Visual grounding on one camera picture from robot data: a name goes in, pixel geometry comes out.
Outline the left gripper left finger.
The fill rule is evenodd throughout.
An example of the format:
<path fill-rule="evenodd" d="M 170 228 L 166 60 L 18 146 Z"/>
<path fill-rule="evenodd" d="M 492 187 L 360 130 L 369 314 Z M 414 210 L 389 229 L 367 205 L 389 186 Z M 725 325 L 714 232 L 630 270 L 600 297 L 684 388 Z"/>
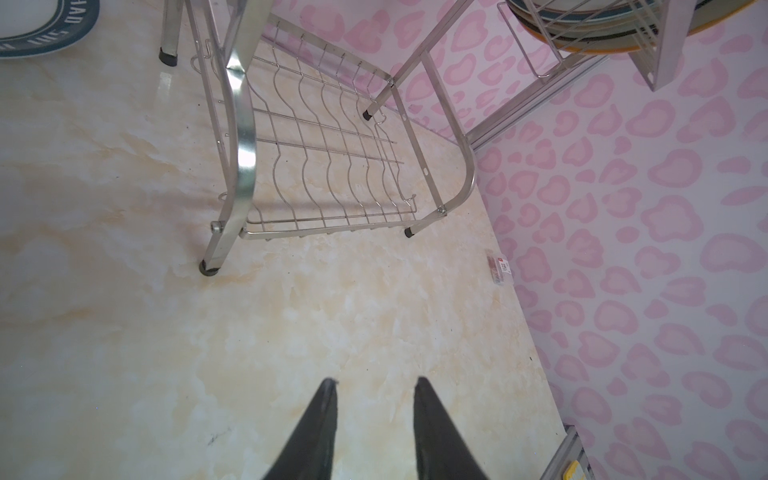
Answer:
<path fill-rule="evenodd" d="M 325 378 L 264 479 L 330 479 L 338 422 L 337 381 Z"/>

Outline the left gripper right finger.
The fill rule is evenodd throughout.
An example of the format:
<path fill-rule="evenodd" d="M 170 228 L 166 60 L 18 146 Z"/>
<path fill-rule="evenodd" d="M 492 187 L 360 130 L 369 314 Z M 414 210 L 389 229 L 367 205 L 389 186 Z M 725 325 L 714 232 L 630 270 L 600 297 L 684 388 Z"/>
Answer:
<path fill-rule="evenodd" d="M 413 428 L 419 479 L 487 479 L 432 384 L 423 376 L 414 389 Z"/>

